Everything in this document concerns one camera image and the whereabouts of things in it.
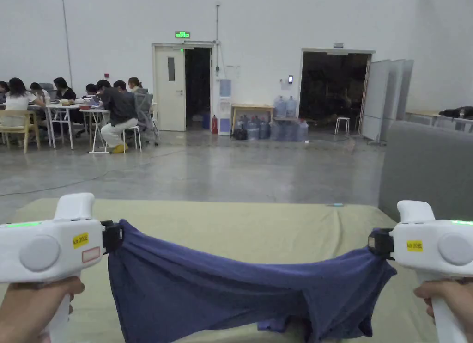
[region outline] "white shirt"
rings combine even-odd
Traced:
[[[28,109],[28,103],[35,101],[36,95],[31,92],[26,92],[21,96],[12,96],[10,93],[6,94],[5,110],[24,110]],[[23,126],[24,117],[22,116],[8,116],[2,118],[0,121],[2,126]]]
[[[49,96],[49,93],[47,92],[47,90],[42,90],[42,93],[44,94],[44,98],[39,94],[39,93],[35,93],[36,97],[39,98],[43,103],[46,102],[46,100],[48,99],[49,101],[51,101],[51,97]]]

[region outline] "red fire extinguisher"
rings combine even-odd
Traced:
[[[213,115],[212,118],[212,134],[218,135],[218,119]]]

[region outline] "green exit sign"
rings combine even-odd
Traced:
[[[185,31],[176,31],[176,39],[190,39],[191,33]]]

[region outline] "white door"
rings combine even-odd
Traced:
[[[155,48],[155,75],[158,128],[185,131],[184,51],[173,47]]]
[[[391,62],[389,71],[388,87],[386,89],[386,102],[384,115],[381,124],[381,141],[388,141],[388,131],[397,119],[399,107],[400,87],[402,84],[402,74],[404,72],[404,63],[406,60],[397,60]]]
[[[370,65],[366,101],[361,121],[361,135],[376,142],[379,142],[381,135],[390,70],[390,60],[373,62]]]
[[[404,120],[406,114],[407,96],[411,87],[412,69],[414,68],[414,60],[407,60],[404,63],[402,72],[402,83],[400,85],[399,106],[397,108],[397,120]]]

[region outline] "black bag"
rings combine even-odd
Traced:
[[[445,111],[440,111],[438,114],[445,117],[459,118],[461,109],[465,111],[463,118],[468,119],[473,117],[473,106],[462,106],[456,109],[446,109]]]
[[[236,140],[247,140],[248,139],[248,131],[243,129],[243,125],[241,125],[241,129],[236,129],[235,132],[233,132],[233,137]]]

